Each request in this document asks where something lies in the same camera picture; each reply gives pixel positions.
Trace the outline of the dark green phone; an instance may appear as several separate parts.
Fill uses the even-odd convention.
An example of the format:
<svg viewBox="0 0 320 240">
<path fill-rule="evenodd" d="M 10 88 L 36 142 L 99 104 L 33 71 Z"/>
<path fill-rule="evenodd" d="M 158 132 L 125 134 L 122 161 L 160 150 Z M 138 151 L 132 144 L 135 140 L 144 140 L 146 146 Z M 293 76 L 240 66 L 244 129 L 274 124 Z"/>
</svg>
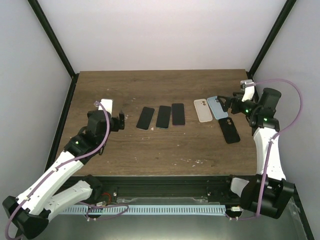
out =
<svg viewBox="0 0 320 240">
<path fill-rule="evenodd" d="M 167 129 L 170 123 L 171 107 L 160 105 L 155 126 L 159 129 Z"/>
</svg>

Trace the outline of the magenta phone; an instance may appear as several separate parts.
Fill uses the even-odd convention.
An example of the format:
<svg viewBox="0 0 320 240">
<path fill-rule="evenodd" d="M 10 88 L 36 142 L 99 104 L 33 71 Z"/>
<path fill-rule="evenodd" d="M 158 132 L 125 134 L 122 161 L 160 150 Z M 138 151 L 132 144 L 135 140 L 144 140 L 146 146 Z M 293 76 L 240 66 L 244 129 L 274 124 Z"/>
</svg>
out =
<svg viewBox="0 0 320 240">
<path fill-rule="evenodd" d="M 184 104 L 173 103 L 171 108 L 172 108 L 172 125 L 184 126 L 186 124 Z"/>
</svg>

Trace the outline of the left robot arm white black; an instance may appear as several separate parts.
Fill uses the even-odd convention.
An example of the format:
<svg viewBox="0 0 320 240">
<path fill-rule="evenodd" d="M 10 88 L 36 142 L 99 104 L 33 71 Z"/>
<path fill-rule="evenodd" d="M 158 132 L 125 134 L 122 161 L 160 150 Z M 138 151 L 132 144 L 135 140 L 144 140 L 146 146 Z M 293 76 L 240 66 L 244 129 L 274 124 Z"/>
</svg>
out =
<svg viewBox="0 0 320 240">
<path fill-rule="evenodd" d="M 32 240 L 49 222 L 66 208 L 89 199 L 97 202 L 102 196 L 102 183 L 87 175 L 75 185 L 59 192 L 60 187 L 95 155 L 102 155 L 110 132 L 125 128 L 125 115 L 112 117 L 102 109 L 87 113 L 87 125 L 65 145 L 50 168 L 18 196 L 8 196 L 2 206 L 8 216 L 7 225 L 14 224 L 23 237 Z"/>
</svg>

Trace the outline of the light blue phone case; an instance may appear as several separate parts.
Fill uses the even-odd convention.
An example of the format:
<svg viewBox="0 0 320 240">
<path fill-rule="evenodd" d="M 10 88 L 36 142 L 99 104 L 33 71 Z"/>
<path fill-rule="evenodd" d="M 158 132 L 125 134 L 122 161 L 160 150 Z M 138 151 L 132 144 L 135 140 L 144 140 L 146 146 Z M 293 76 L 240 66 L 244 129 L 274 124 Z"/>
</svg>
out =
<svg viewBox="0 0 320 240">
<path fill-rule="evenodd" d="M 216 120 L 220 120 L 228 117 L 228 113 L 223 110 L 217 96 L 212 96 L 207 98 L 207 103 Z"/>
</svg>

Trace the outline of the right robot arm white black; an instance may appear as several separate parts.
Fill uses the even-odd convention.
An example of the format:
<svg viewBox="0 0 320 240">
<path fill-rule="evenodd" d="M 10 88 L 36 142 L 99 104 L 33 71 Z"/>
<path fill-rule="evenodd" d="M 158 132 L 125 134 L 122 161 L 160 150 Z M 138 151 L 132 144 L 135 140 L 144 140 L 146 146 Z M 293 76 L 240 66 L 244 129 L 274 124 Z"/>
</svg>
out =
<svg viewBox="0 0 320 240">
<path fill-rule="evenodd" d="M 280 124 L 275 118 L 280 91 L 264 88 L 258 102 L 247 92 L 232 96 L 217 96 L 224 111 L 243 113 L 251 127 L 256 147 L 257 168 L 251 179 L 233 176 L 222 188 L 223 198 L 229 202 L 240 198 L 240 207 L 255 214 L 278 219 L 294 194 L 295 185 L 286 180 L 280 160 Z"/>
</svg>

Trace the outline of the black phone case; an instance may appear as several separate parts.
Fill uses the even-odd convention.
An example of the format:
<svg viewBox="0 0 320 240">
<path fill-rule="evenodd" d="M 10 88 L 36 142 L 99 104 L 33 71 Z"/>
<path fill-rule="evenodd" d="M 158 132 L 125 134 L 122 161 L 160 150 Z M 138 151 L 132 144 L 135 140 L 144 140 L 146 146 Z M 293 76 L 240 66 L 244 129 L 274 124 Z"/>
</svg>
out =
<svg viewBox="0 0 320 240">
<path fill-rule="evenodd" d="M 218 120 L 224 140 L 227 144 L 239 143 L 241 138 L 231 117 L 225 117 Z"/>
</svg>

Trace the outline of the beige phone case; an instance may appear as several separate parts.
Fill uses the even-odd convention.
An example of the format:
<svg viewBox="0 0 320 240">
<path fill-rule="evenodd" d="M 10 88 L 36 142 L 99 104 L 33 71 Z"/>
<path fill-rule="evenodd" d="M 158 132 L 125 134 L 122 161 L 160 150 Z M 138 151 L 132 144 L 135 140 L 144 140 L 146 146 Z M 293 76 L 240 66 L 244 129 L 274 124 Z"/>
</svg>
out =
<svg viewBox="0 0 320 240">
<path fill-rule="evenodd" d="M 200 123 L 207 123 L 213 120 L 211 110 L 205 99 L 196 99 L 193 104 Z"/>
</svg>

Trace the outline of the silver blue phone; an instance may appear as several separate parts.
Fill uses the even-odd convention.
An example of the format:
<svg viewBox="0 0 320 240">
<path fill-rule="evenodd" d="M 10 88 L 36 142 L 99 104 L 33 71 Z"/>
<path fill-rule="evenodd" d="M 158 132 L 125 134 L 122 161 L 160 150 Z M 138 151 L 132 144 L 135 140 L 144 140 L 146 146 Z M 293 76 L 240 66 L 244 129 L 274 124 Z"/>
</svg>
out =
<svg viewBox="0 0 320 240">
<path fill-rule="evenodd" d="M 141 114 L 139 116 L 136 127 L 140 130 L 147 131 L 150 127 L 155 109 L 151 107 L 143 107 Z"/>
</svg>

